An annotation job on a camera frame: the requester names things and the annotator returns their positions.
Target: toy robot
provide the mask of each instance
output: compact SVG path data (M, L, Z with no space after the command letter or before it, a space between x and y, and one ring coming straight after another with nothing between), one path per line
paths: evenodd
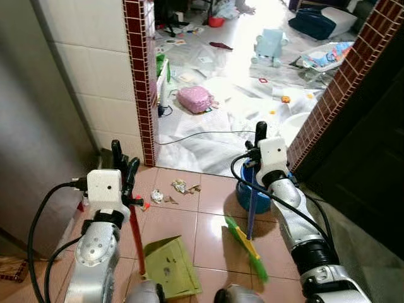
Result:
M251 62L279 68L281 66L282 46L288 43L285 33L281 30L264 29L263 34L257 36L256 39L257 44L254 45L254 52L257 55L251 58Z

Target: pink bag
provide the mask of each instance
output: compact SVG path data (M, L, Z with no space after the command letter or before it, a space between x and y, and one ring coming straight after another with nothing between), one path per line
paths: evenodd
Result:
M214 101L214 97L201 86L181 88L177 98L182 106L194 114L204 112Z

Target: electrical wire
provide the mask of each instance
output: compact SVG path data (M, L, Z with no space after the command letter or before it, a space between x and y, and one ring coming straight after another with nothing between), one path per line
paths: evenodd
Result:
M317 199L314 199L313 197L309 196L309 195L306 194L306 193L304 193L304 195L305 195L307 198L309 198L309 199L314 203L314 205L317 206L318 210L320 211L321 216L322 216L322 218L323 218L323 220L324 220L324 224L326 225L327 235L328 235L328 238L330 239L330 244L332 245L332 249L335 250L335 247L334 247L334 240L333 240L333 234L332 234L332 232L331 232L331 227L330 227L330 222L328 221L327 215L326 215L326 213L325 213L323 207L321 207L321 205L320 205L320 203L318 203Z
M73 245L74 243L77 243L82 236L78 237L75 240L72 240L70 242L67 242L65 245L62 245L61 247L59 247L54 254L49 258L48 260L48 264L46 266L46 271L45 271L45 278L44 278L44 293L45 293L45 302L46 303L51 303L51 297L49 295L49 278L51 276L51 269L52 269L52 265L53 262L56 260L57 256L66 248L68 248L69 246Z
M178 140L175 140L175 141L166 142L166 143L156 142L156 144L158 144L158 145L173 144L173 143L177 143L177 142L180 142L182 140L188 139L188 138L190 138L192 136L196 136L198 134L232 134L232 133L254 133L255 134L255 131L202 131L200 133L190 134L189 136L186 136L184 138L181 138L181 139L178 139Z
M275 200L276 202L278 202L279 204L283 205L284 207L286 207L287 209L291 210L292 212L294 212L296 215L302 217L304 220L306 220L307 222L309 222L320 234L321 236L324 238L324 240L327 242L327 244L329 245L329 247L333 250L335 257L338 259L338 255L336 254L336 251L334 248L334 245L330 242L330 238L328 237L328 235L322 230L322 228L313 220L311 220L308 216L306 216L305 214L303 214L301 211L299 211L298 209L294 208L293 206L289 205L288 203L284 202L284 200L278 198L277 196L274 196L273 194L269 193L268 191L263 190L262 188L260 188L259 186L248 182L244 179L242 179L241 177L239 177L239 175L237 175L235 173L234 170L234 165L237 161L243 159L243 158L247 158L248 154L245 155L241 155L238 157L235 157L230 165L230 170L232 171L233 176L241 183L244 183L247 186L250 186L251 188L267 195L268 197L270 197L271 199Z
M163 106L164 109L170 109L171 111L168 114L162 114L162 117L167 117L172 114L172 107L171 106Z
M73 187L75 185L75 182L67 182L67 183L62 183L59 184L55 187L53 187L45 196L45 198L42 200L37 213L35 214L32 223L31 223L31 227L30 227L30 231L28 234L28 248L27 248L27 254L28 254L28 269L30 271L30 277L31 277L31 282L32 282L32 287L33 287L33 291L35 292L35 296L37 297L37 300L39 303L45 303L44 298L42 297L42 294L40 293L40 289L38 286L38 281L37 281L37 276L35 274L35 267L34 267L34 263L33 263L33 235L35 232L35 228L37 226L38 223L38 219L40 214L42 213L42 211L44 210L44 207L46 205L46 203L48 202L49 198L54 194L55 191L57 191L60 188L63 187Z

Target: broom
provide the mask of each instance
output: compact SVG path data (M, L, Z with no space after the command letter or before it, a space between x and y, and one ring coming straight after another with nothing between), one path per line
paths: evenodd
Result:
M229 231L247 250L248 255L250 257L250 261L252 265L255 267L259 279L261 279L261 281L263 282L267 282L269 280L268 274L266 273L261 257L255 250L253 243L247 239L246 234L242 232L242 230L240 229L240 227L237 225L237 223L234 221L233 218L225 217L225 220Z

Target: orange piece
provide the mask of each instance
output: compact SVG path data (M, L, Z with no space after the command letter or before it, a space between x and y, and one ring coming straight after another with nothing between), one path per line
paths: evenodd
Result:
M290 103L290 98L288 96L282 96L280 100L283 103Z

